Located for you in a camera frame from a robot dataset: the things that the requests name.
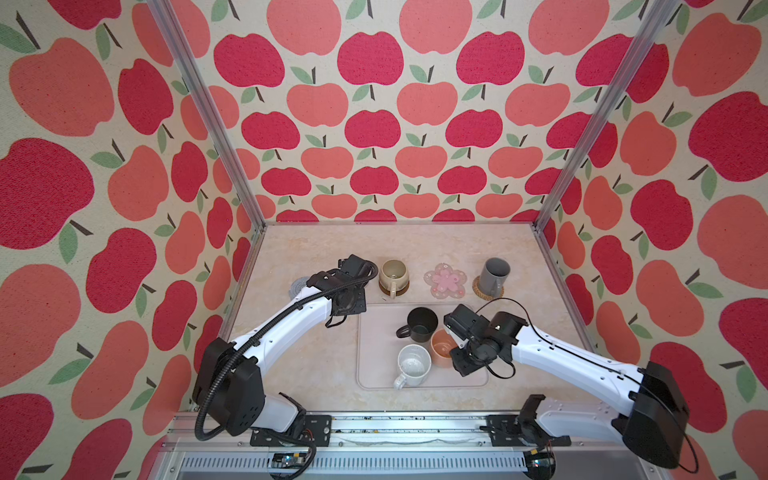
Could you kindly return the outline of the peach pink mug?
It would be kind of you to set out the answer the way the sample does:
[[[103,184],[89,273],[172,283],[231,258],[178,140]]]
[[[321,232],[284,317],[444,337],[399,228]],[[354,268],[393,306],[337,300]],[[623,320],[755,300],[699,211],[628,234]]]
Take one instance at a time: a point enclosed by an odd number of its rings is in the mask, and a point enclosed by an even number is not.
[[[440,368],[452,369],[451,351],[457,347],[457,342],[446,329],[437,330],[430,340],[432,363]]]

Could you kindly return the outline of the clear plastic tray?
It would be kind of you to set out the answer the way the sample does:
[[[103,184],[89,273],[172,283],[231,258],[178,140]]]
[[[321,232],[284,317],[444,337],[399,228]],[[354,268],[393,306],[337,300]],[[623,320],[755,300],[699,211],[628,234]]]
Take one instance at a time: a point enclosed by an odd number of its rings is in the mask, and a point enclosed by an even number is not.
[[[397,356],[412,340],[397,338],[396,330],[407,322],[407,315],[417,307],[434,311],[440,321],[457,303],[447,304],[377,304],[359,315],[357,348],[357,383],[365,390],[392,390],[400,374]],[[452,366],[432,365],[420,389],[480,388],[489,381],[485,369],[461,377]]]

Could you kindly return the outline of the grey round coaster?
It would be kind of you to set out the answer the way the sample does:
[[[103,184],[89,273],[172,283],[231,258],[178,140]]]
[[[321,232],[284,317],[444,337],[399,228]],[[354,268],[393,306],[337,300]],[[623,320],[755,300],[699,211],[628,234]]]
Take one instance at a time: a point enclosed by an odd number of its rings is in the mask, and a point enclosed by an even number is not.
[[[304,276],[296,279],[289,288],[289,298],[290,299],[296,298],[301,293],[301,291],[306,287],[308,280],[309,280],[309,276]]]

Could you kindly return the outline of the woven rattan round coaster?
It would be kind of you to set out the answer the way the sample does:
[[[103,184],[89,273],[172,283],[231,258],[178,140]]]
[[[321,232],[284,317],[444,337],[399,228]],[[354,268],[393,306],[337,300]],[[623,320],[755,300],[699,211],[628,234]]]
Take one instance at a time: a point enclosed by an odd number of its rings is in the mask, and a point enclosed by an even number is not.
[[[504,295],[504,286],[501,285],[498,289],[498,291],[494,294],[487,294],[480,288],[480,277],[477,276],[474,278],[472,282],[472,290],[474,294],[483,299],[484,301],[491,301],[498,298],[501,298]]]

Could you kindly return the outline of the grey mug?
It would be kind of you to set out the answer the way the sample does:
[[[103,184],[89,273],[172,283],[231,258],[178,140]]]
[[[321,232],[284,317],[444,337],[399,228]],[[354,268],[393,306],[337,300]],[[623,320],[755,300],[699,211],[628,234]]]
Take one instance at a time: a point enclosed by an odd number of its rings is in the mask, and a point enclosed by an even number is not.
[[[501,258],[492,257],[485,261],[479,275],[480,288],[487,294],[494,294],[501,285],[504,286],[511,272],[509,263]]]

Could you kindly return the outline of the aluminium front rail frame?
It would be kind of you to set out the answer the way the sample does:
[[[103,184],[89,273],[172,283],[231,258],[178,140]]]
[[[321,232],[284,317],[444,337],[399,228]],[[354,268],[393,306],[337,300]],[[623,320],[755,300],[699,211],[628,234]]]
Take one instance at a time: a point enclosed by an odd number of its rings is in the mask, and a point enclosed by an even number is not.
[[[198,441],[195,417],[171,423],[149,479],[668,479],[603,440],[568,447],[494,447],[479,412],[315,412],[330,415],[328,447],[253,447],[252,429]]]

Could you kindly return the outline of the beige mug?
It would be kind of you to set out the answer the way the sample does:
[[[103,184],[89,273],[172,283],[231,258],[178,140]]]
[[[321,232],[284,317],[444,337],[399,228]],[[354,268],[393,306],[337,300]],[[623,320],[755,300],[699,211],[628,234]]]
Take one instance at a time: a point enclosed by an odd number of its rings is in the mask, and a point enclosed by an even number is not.
[[[387,260],[379,269],[378,284],[385,289],[395,291],[410,286],[410,276],[406,265],[400,260]]]

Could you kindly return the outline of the black mug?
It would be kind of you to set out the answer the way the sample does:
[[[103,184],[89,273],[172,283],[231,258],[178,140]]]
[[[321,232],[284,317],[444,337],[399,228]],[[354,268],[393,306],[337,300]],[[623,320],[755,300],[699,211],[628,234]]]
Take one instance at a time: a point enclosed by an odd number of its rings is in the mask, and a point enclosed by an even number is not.
[[[437,314],[427,307],[417,307],[407,315],[407,323],[398,328],[396,337],[410,338],[417,343],[427,343],[437,330],[439,321]]]

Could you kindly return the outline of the left aluminium corner post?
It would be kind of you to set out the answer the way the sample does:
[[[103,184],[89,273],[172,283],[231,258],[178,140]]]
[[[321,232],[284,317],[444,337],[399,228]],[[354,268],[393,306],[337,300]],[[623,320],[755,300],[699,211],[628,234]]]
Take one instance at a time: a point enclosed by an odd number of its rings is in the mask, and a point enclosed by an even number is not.
[[[172,2],[150,0],[148,5],[255,231],[263,234],[266,229],[264,216],[250,189],[236,149],[228,137],[216,102],[200,74]]]

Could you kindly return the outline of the aluminium corner post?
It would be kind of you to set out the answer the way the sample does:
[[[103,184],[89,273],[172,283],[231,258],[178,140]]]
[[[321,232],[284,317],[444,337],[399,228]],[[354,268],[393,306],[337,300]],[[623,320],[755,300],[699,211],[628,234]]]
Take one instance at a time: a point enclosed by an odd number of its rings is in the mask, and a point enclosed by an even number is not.
[[[605,93],[597,102],[576,147],[568,154],[563,169],[557,178],[550,194],[546,197],[541,210],[532,224],[535,234],[543,234],[544,228],[552,218],[558,205],[561,204],[569,185],[576,176],[582,162],[587,158],[605,125],[610,120],[612,112],[620,101],[627,95],[631,81],[635,78],[643,61],[649,54],[658,36],[675,15],[682,1],[654,1],[642,20],[639,30],[631,40],[626,54],[618,65],[611,82],[605,87]]]
[[[264,216],[250,189],[236,149],[228,137],[216,102],[200,74],[172,2],[150,0],[148,5],[255,231],[263,234],[266,229]]]

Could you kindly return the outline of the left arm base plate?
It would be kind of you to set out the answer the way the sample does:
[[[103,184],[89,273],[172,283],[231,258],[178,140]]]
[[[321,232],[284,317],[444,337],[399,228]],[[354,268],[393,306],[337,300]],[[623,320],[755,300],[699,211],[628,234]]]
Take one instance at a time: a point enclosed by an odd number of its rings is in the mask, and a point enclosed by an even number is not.
[[[287,432],[275,432],[266,428],[253,428],[250,445],[253,447],[300,447],[312,444],[328,447],[332,433],[330,415],[299,416]]]

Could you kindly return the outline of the pink flower coaster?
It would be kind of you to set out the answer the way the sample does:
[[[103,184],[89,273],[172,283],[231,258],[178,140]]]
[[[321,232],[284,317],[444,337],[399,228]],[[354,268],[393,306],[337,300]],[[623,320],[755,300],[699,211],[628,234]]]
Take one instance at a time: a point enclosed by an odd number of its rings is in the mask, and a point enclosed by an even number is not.
[[[446,263],[440,263],[432,270],[427,271],[423,279],[429,286],[430,294],[435,299],[461,299],[465,296],[467,275]]]

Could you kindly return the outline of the white mug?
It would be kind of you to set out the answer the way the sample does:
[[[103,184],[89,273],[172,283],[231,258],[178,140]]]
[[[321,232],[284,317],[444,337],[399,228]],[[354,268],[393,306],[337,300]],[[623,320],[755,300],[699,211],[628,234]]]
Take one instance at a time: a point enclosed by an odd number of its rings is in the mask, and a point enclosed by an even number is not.
[[[397,366],[399,373],[393,382],[393,388],[402,390],[406,387],[416,387],[424,382],[431,371],[431,355],[421,345],[406,345],[398,353]]]

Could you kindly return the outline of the brown wooden round coaster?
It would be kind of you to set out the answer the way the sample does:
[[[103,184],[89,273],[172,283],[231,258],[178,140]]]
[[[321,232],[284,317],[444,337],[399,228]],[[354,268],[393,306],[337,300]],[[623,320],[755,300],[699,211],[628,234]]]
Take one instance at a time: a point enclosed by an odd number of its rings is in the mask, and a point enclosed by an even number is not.
[[[403,296],[408,292],[409,288],[409,285],[405,286],[403,289],[397,290],[394,294],[392,294],[390,290],[385,289],[382,285],[379,285],[379,289],[382,291],[383,295],[389,298],[397,298]]]

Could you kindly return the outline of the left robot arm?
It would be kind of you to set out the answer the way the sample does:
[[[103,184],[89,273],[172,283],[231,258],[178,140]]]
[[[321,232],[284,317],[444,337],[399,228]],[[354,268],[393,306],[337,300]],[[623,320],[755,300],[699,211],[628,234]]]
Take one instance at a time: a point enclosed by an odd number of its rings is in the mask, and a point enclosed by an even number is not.
[[[366,311],[365,287],[378,277],[375,263],[351,255],[307,279],[278,313],[232,341],[213,340],[204,350],[192,398],[198,406],[194,435],[208,441],[250,428],[299,438],[306,410],[290,396],[265,393],[263,378],[304,334],[319,324]]]

